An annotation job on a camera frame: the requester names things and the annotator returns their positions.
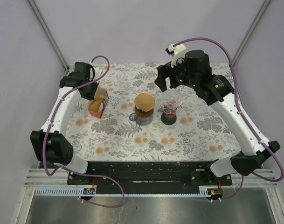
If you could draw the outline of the coffee paper filter box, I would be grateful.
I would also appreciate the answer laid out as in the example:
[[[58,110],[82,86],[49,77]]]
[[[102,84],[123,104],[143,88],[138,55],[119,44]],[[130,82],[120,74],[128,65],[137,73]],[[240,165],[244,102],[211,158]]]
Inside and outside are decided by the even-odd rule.
[[[90,101],[88,111],[91,116],[101,118],[103,112],[108,105],[109,96],[105,88],[98,87],[94,96],[94,100]]]

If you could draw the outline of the brown paper coffee filter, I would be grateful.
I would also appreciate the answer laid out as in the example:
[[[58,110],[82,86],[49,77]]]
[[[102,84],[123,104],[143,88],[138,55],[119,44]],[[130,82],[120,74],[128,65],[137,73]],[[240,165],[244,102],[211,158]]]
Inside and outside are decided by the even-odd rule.
[[[134,100],[135,107],[138,110],[148,112],[155,107],[155,99],[147,93],[140,93]]]

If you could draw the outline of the wooden dripper ring holder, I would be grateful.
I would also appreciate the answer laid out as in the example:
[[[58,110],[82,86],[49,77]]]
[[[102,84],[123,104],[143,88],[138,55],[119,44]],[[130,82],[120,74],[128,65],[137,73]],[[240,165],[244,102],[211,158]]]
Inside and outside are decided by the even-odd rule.
[[[153,112],[154,112],[153,108],[147,112],[140,110],[138,108],[135,108],[135,113],[139,118],[149,118],[153,115]]]

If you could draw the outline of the dark mug red rim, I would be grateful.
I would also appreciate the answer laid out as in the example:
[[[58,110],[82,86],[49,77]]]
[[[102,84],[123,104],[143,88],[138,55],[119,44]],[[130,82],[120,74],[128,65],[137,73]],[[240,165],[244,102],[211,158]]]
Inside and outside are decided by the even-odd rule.
[[[175,110],[165,109],[161,115],[161,121],[165,125],[173,125],[177,120],[177,114]]]

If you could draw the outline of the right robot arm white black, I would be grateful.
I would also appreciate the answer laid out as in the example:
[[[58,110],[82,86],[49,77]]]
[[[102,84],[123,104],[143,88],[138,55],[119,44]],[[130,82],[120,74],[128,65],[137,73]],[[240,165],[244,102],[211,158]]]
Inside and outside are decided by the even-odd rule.
[[[214,161],[205,172],[207,183],[217,184],[228,174],[248,176],[259,168],[279,148],[277,141],[270,141],[249,118],[235,99],[237,92],[226,77],[214,75],[209,56],[202,50],[166,50],[173,58],[160,65],[155,84],[166,91],[166,78],[170,88],[180,85],[192,88],[196,95],[217,112],[237,139],[241,151],[231,157]]]

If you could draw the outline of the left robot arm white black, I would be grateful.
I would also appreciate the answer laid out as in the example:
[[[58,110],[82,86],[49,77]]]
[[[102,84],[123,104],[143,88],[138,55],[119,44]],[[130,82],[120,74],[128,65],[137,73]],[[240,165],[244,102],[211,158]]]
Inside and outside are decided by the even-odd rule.
[[[58,97],[47,121],[39,131],[32,131],[30,141],[36,158],[43,164],[54,164],[77,172],[83,184],[93,181],[88,162],[75,155],[65,134],[74,107],[80,99],[92,100],[99,85],[103,69],[90,63],[76,62],[73,70],[60,80]]]

